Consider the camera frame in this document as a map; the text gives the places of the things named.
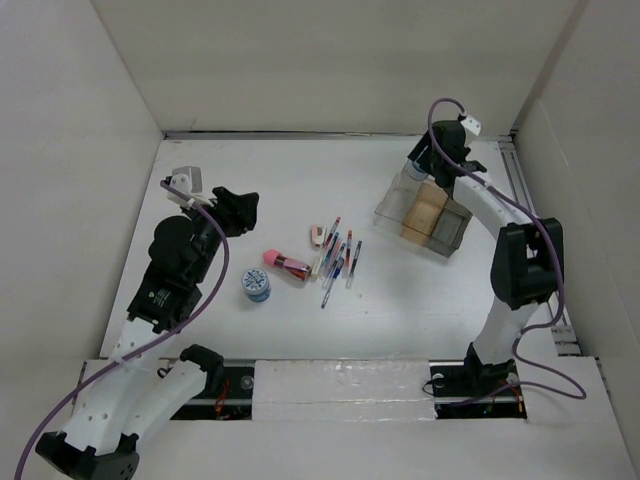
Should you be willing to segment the blue round jar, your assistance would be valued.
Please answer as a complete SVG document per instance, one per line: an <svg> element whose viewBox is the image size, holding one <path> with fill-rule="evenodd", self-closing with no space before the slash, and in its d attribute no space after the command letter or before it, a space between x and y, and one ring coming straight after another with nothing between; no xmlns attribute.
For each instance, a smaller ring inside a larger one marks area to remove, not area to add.
<svg viewBox="0 0 640 480"><path fill-rule="evenodd" d="M246 270L242 275L241 285L247 298L253 302L264 302L271 295L267 273L260 268Z"/></svg>
<svg viewBox="0 0 640 480"><path fill-rule="evenodd" d="M404 172L409 178L417 182L422 182L428 177L428 173L425 172L417 162L411 160L405 163Z"/></svg>

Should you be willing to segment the pink white stapler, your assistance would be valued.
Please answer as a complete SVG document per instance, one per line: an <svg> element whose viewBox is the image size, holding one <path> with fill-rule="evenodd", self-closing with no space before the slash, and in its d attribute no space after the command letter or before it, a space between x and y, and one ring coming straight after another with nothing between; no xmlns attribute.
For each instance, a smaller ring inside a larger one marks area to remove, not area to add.
<svg viewBox="0 0 640 480"><path fill-rule="evenodd" d="M310 229L310 241L314 249L321 249L326 241L327 230L325 226L314 225Z"/></svg>

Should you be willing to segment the pink capped pencil tube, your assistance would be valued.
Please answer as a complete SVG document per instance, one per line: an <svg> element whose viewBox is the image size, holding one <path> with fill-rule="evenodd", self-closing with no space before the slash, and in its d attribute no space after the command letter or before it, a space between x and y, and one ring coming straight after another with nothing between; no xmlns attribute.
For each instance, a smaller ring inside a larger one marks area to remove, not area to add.
<svg viewBox="0 0 640 480"><path fill-rule="evenodd" d="M306 282L311 274L308 264L289 258L275 249L264 252L263 260L268 266L282 270L301 282Z"/></svg>

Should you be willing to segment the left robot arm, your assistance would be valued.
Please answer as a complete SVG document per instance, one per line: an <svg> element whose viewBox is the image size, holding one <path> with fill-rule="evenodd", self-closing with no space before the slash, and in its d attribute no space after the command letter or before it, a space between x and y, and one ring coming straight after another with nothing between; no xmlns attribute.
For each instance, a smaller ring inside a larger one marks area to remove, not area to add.
<svg viewBox="0 0 640 480"><path fill-rule="evenodd" d="M211 303L200 285L217 252L252 231L259 195L216 187L210 199L170 188L181 212L155 228L150 263L134 295L109 364L77 387L84 400L35 451L70 479L130 479L138 447L189 400L223 389L223 357L200 345L184 349L158 379L159 360L175 337Z"/></svg>

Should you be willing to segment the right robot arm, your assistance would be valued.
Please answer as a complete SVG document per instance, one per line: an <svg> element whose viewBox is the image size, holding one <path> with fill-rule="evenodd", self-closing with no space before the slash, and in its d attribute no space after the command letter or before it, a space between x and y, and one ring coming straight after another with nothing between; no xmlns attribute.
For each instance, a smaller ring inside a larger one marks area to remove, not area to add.
<svg viewBox="0 0 640 480"><path fill-rule="evenodd" d="M462 405L514 383L514 351L530 318L564 286L561 223L538 218L509 199L491 185L484 165L467 158L468 137L479 129L465 115L431 123L402 171L412 182L433 178L495 240L490 270L494 300L485 324L461 366L432 371L434 395L457 397Z"/></svg>

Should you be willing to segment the clear desk organizer box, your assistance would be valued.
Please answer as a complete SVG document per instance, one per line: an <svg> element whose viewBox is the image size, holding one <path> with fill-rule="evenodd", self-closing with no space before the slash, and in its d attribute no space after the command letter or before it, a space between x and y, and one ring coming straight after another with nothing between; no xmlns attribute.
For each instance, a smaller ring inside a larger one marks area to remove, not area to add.
<svg viewBox="0 0 640 480"><path fill-rule="evenodd" d="M445 258L461 246L473 214L429 176L422 182L402 170L374 212L374 224Z"/></svg>

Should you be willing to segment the pink capped red pen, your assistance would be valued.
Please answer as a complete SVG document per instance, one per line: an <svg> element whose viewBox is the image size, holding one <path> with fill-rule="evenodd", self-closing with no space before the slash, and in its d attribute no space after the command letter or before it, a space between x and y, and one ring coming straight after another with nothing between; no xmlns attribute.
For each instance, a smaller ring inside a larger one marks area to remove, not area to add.
<svg viewBox="0 0 640 480"><path fill-rule="evenodd" d="M338 216L338 217L335 219L335 221L334 221L333 225L331 226L331 228L330 228L330 230L329 230L329 234L328 234L328 236L327 236L327 238L326 238L326 240L325 240L325 243L324 243L324 248L325 248L325 249L327 249L327 248L329 247L330 243L332 242L332 240L333 240L333 238L334 238L334 235L335 235L335 233L336 233L336 230L337 230L337 228L338 228L338 226L339 226L340 221L341 221L341 217L340 217L340 216Z"/></svg>

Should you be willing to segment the teal capped pen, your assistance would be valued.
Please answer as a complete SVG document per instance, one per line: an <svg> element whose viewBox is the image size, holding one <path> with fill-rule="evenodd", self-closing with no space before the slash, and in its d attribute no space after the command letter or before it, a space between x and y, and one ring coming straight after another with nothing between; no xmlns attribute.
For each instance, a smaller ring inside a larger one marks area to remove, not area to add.
<svg viewBox="0 0 640 480"><path fill-rule="evenodd" d="M333 238L332 238L332 240L331 240L331 242L329 244L329 248L328 248L328 250L327 250L327 252L326 252L326 254L325 254L324 258L323 258L323 262L321 264L321 270L320 270L321 275L325 275L325 272L326 272L327 268L329 267L329 263L330 263L330 260L332 258L332 255L333 255L335 246L336 246L336 244L338 242L338 239L339 239L339 232L336 232L334 234L334 236L333 236Z"/></svg>

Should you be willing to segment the blue tipped long pen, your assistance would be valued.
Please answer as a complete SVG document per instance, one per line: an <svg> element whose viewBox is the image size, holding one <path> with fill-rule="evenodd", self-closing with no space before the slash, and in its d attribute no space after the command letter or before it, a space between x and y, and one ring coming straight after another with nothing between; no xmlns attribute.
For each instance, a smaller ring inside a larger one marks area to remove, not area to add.
<svg viewBox="0 0 640 480"><path fill-rule="evenodd" d="M325 292L325 295L323 297L322 303L321 303L321 308L324 309L329 301L330 295L331 295L331 291L333 289L333 286L335 284L335 281L337 279L337 277L340 275L342 267L344 264L344 259L340 258L337 263L335 268L333 269L331 275L329 276L329 282L327 284L327 289Z"/></svg>

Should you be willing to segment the black capped pen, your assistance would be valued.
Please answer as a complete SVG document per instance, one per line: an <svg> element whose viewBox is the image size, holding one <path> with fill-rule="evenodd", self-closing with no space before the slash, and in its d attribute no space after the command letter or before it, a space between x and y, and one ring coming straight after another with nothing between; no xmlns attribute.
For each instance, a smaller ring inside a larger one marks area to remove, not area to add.
<svg viewBox="0 0 640 480"><path fill-rule="evenodd" d="M356 270L356 266L359 260L359 256L360 256L360 252L361 252L361 248L362 248L362 240L359 240L355 249L355 253L354 253L354 258L353 261L351 263L351 267L349 270L349 275L347 277L347 282L346 282L346 288L347 289L351 289L353 282L354 282L354 277L355 277L355 270Z"/></svg>

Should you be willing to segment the right aluminium rail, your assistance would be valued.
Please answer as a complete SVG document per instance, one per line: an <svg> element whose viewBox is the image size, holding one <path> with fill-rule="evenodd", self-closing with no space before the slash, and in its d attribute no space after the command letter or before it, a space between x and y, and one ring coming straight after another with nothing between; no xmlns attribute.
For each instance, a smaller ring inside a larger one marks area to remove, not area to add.
<svg viewBox="0 0 640 480"><path fill-rule="evenodd" d="M498 229L497 253L491 270L491 279L504 273L505 280L498 282L498 297L509 307L522 309L536 308L546 303L550 317L543 323L529 324L520 329L522 334L534 330L550 329L565 325L565 306L561 262L554 257L555 249L550 233L542 221L524 204L526 195L519 191L515 165L515 147L511 142L501 140L499 149L512 188L512 197L500 193L493 187L491 192L507 203L516 216Z"/></svg>

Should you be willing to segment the aluminium rail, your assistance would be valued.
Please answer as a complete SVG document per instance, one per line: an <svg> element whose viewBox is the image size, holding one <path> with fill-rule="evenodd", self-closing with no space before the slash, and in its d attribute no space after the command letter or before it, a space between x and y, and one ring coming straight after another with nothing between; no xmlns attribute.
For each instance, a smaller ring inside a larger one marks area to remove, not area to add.
<svg viewBox="0 0 640 480"><path fill-rule="evenodd" d="M372 137L414 137L403 133L317 131L180 131L166 130L165 140L320 140Z"/></svg>
<svg viewBox="0 0 640 480"><path fill-rule="evenodd" d="M491 192L507 203L516 216L498 229L497 253L491 270L491 279L504 273L505 280L498 282L498 297L509 307L522 309L536 308L546 303L550 317L543 323L529 324L520 329L522 334L534 330L550 329L565 325L565 306L561 262L554 257L555 249L550 233L542 221L524 204L526 195L519 191L515 165L515 147L511 142L501 140L499 149L512 188L512 197L500 193L493 187Z"/></svg>

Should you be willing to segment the back aluminium rail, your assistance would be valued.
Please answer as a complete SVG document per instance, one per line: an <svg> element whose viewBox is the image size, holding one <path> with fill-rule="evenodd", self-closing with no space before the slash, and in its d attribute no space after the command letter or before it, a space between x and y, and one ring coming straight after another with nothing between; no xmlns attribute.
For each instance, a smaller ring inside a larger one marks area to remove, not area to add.
<svg viewBox="0 0 640 480"><path fill-rule="evenodd" d="M180 131L166 130L165 140L320 140L372 137L414 137L403 133L317 131Z"/></svg>

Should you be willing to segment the front mounting rail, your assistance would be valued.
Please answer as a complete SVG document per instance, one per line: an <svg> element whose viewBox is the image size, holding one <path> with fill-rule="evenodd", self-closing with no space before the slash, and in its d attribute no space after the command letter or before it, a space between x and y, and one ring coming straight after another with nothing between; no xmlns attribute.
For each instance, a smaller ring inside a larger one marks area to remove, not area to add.
<svg viewBox="0 0 640 480"><path fill-rule="evenodd" d="M187 402L177 420L275 422L423 422L523 419L523 401L495 400L448 409L430 396L426 360L227 361L221 386Z"/></svg>

